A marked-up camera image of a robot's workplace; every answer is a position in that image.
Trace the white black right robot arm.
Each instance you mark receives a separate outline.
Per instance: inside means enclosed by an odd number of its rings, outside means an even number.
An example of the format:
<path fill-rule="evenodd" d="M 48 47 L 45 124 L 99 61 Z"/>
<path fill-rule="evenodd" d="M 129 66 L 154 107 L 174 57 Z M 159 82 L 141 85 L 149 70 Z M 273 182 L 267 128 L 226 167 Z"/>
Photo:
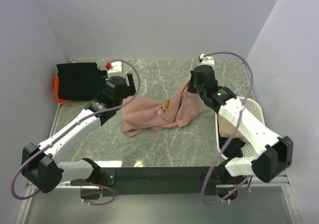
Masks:
<path fill-rule="evenodd" d="M 234 157 L 218 167 L 219 179 L 225 184 L 238 176 L 256 176 L 268 183 L 292 164 L 293 141 L 268 129 L 242 105 L 227 87 L 218 85 L 214 70 L 200 65 L 191 72 L 190 93 L 198 94 L 204 104 L 226 119 L 246 138 L 255 150 L 250 157 Z"/>

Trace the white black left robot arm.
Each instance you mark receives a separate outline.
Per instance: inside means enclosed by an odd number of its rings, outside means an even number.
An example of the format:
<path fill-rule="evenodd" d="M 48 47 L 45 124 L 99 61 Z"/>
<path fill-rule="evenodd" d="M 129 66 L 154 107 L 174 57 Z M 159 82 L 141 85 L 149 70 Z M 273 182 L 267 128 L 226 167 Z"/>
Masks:
<path fill-rule="evenodd" d="M 40 144 L 29 143 L 24 147 L 21 174 L 43 193 L 65 181 L 83 180 L 88 185 L 98 183 L 101 169 L 98 164 L 89 158 L 62 162 L 63 156 L 115 116 L 127 97 L 136 97 L 133 75 L 128 73 L 109 78 L 104 88 L 69 124 Z"/>

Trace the pink printed t-shirt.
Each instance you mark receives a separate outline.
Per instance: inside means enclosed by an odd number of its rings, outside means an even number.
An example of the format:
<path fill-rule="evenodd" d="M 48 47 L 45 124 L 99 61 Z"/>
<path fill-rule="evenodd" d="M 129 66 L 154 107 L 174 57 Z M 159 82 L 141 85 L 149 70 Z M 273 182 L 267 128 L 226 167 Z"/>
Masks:
<path fill-rule="evenodd" d="M 188 80 L 184 81 L 164 103 L 137 96 L 122 108 L 123 132 L 133 137 L 145 129 L 159 131 L 189 125 L 203 112 L 203 107 L 198 94 L 187 91 L 188 83 Z"/>

